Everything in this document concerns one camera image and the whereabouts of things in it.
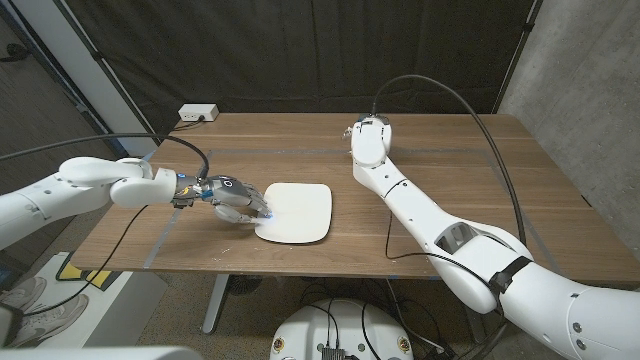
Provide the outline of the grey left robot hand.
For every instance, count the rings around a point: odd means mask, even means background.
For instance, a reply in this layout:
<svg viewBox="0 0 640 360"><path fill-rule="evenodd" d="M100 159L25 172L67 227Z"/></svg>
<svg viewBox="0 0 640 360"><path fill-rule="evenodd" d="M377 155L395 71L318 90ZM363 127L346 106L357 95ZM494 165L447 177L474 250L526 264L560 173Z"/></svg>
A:
<svg viewBox="0 0 640 360"><path fill-rule="evenodd" d="M196 200L202 200L213 206L218 218L230 223L256 223L259 217L272 216L263 195L253 185L234 177L197 178L178 174L176 181L171 200L175 208L192 206Z"/></svg>

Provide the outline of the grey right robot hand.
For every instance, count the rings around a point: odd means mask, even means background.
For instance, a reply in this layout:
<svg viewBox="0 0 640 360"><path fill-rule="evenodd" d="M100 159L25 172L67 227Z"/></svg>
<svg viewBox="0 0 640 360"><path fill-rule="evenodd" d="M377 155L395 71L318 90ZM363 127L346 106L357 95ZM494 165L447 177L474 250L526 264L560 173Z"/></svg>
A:
<svg viewBox="0 0 640 360"><path fill-rule="evenodd" d="M387 117L379 114L361 114L353 126L349 126L345 129L345 131L341 135L341 138L347 139L351 137L356 125L361 125L361 124L375 122L375 121L378 121L382 124L382 138L391 139L392 129L391 129L390 121Z"/></svg>

